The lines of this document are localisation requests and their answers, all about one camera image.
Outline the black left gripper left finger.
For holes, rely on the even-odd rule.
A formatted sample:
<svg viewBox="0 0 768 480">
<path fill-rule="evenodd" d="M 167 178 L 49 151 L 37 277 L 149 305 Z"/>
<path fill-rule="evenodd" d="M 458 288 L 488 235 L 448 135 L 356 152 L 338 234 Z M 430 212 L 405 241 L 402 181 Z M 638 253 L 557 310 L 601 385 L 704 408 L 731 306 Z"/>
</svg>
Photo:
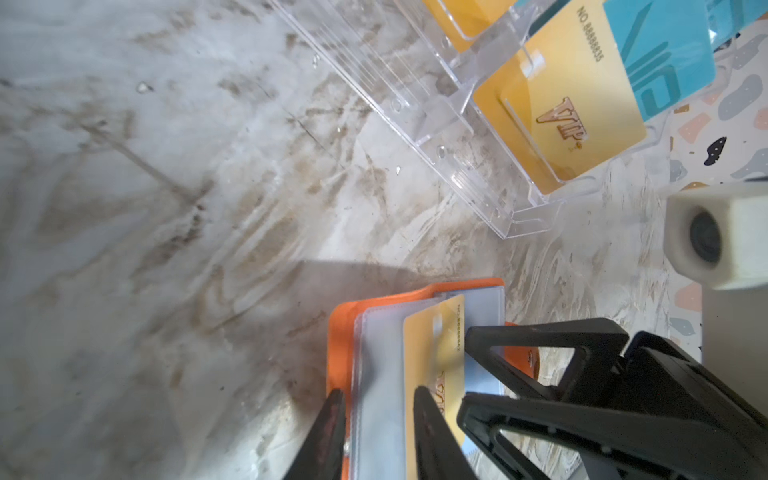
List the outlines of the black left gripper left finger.
<svg viewBox="0 0 768 480">
<path fill-rule="evenodd" d="M 326 398 L 284 480 L 339 480 L 344 463 L 346 405 L 344 392 Z"/>
</svg>

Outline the orange card holder wallet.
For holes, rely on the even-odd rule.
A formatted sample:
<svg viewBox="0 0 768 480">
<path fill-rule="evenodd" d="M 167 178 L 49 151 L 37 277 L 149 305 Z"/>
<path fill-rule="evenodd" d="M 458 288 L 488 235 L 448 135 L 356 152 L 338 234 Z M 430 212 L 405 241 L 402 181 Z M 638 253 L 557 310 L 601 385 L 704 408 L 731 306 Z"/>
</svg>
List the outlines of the orange card holder wallet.
<svg viewBox="0 0 768 480">
<path fill-rule="evenodd" d="M 468 392 L 502 383 L 465 353 L 471 327 L 506 325 L 499 278 L 436 283 L 337 306 L 328 323 L 327 389 L 346 397 L 344 479 L 414 479 L 414 394 L 424 386 L 460 458 L 476 451 L 458 427 Z"/>
</svg>

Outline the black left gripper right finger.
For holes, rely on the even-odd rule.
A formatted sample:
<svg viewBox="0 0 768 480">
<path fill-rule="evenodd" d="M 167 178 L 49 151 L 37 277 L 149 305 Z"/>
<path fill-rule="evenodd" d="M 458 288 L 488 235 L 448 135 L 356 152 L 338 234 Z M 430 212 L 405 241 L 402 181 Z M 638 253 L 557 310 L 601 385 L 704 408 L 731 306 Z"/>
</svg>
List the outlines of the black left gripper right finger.
<svg viewBox="0 0 768 480">
<path fill-rule="evenodd" d="M 431 392 L 425 386 L 415 390 L 413 416 L 417 478 L 476 479 Z"/>
</svg>

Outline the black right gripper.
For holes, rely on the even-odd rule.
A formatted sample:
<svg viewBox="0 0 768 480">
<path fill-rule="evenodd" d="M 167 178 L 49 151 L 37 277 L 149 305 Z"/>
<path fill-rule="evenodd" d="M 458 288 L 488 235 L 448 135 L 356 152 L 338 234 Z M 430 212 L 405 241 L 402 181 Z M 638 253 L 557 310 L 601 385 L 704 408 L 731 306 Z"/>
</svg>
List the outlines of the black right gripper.
<svg viewBox="0 0 768 480">
<path fill-rule="evenodd" d="M 641 331 L 619 359 L 628 341 L 606 318 L 470 327 L 465 352 L 517 396 L 543 400 L 469 393 L 457 422 L 510 479 L 546 475 L 507 431 L 633 479 L 766 478 L 765 415 L 671 340 Z M 572 354 L 558 384 L 538 381 L 543 348 Z M 599 401 L 614 410 L 574 405 Z"/>
</svg>

